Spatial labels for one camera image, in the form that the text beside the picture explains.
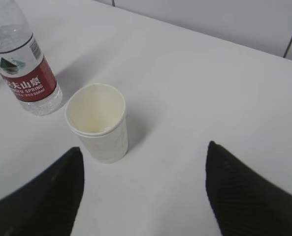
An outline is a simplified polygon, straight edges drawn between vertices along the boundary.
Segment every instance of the white paper cup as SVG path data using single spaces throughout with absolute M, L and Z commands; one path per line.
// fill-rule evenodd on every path
M 114 87 L 93 84 L 70 99 L 65 118 L 91 156 L 102 163 L 120 160 L 128 150 L 126 105 Z

